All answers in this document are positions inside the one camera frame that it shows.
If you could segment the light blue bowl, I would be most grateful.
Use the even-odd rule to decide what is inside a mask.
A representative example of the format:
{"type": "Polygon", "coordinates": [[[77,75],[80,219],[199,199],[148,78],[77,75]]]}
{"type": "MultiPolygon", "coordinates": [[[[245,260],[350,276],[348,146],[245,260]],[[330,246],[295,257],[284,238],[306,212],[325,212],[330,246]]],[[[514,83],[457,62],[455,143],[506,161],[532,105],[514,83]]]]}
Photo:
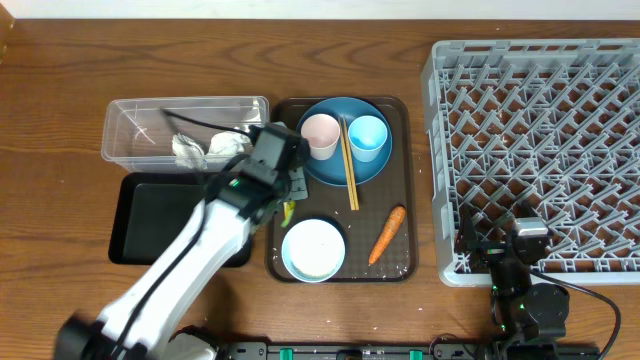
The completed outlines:
{"type": "Polygon", "coordinates": [[[346,257],[341,232],[330,222],[307,219],[294,225],[285,235],[281,259],[296,280],[320,283],[333,277],[346,257]]]}

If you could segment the white tissue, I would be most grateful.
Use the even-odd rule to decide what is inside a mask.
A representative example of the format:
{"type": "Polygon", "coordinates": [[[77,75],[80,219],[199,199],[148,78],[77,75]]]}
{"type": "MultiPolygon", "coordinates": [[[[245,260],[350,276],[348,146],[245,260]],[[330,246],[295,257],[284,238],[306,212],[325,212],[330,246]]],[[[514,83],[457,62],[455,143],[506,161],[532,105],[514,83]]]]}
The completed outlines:
{"type": "Polygon", "coordinates": [[[234,156],[245,151],[250,139],[246,135],[236,132],[224,131],[211,138],[209,156],[234,156]]]}
{"type": "Polygon", "coordinates": [[[207,168],[204,149],[184,134],[175,134],[172,138],[172,152],[175,164],[179,168],[204,171],[207,168]]]}

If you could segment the orange carrot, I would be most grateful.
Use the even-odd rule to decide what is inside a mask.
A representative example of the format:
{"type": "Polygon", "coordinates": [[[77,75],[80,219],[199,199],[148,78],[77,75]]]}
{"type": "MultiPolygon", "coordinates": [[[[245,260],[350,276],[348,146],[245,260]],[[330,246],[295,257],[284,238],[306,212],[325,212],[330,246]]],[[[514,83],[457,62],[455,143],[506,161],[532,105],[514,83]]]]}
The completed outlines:
{"type": "Polygon", "coordinates": [[[389,246],[391,241],[393,240],[395,234],[399,230],[401,224],[403,223],[406,217],[406,209],[403,206],[396,206],[392,209],[389,216],[386,219],[386,222],[383,226],[383,229],[376,241],[375,245],[372,248],[372,251],[368,258],[368,264],[375,264],[378,259],[382,256],[386,248],[389,246]]]}

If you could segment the foil snack wrapper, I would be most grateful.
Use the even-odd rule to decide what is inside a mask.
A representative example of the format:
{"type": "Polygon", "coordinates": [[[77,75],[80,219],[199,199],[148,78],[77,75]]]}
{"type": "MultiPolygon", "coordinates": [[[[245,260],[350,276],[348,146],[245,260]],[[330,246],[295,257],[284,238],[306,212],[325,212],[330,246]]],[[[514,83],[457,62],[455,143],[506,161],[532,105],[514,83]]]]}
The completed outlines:
{"type": "Polygon", "coordinates": [[[281,222],[281,227],[286,228],[295,212],[296,202],[294,200],[287,201],[283,203],[283,220],[281,222]]]}

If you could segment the pile of rice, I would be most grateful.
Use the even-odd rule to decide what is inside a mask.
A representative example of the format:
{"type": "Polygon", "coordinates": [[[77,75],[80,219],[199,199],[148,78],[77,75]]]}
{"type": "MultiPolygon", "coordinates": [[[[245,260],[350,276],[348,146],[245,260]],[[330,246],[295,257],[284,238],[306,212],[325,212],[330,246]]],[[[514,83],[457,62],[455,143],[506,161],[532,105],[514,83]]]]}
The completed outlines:
{"type": "Polygon", "coordinates": [[[339,234],[329,223],[321,220],[300,222],[288,237],[291,262],[306,277],[325,277],[336,267],[339,234]]]}

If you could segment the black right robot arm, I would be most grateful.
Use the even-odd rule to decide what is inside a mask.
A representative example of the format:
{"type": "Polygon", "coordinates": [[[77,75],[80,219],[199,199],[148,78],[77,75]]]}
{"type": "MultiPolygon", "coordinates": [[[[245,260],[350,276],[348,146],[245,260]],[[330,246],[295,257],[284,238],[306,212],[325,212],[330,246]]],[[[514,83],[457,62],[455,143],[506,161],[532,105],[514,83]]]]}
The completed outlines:
{"type": "Polygon", "coordinates": [[[433,359],[603,359],[610,351],[610,344],[599,349],[557,343],[566,335],[569,289],[604,302],[609,299],[531,269],[542,259],[551,230],[528,203],[521,203],[520,208],[525,215],[513,220],[511,231],[499,242],[481,240],[469,207],[460,208],[457,242],[489,269],[491,314],[503,334],[483,345],[458,342],[439,349],[432,342],[429,353],[433,359]]]}

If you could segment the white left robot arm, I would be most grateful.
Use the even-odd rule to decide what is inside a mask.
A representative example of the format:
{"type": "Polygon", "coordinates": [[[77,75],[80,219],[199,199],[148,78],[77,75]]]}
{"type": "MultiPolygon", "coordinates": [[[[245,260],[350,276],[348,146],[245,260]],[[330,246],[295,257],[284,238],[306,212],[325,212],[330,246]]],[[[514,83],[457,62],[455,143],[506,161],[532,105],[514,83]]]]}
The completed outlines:
{"type": "Polygon", "coordinates": [[[63,324],[55,358],[161,358],[205,285],[287,199],[290,170],[246,159],[239,172],[208,178],[187,224],[147,272],[95,322],[72,316],[63,324]]]}

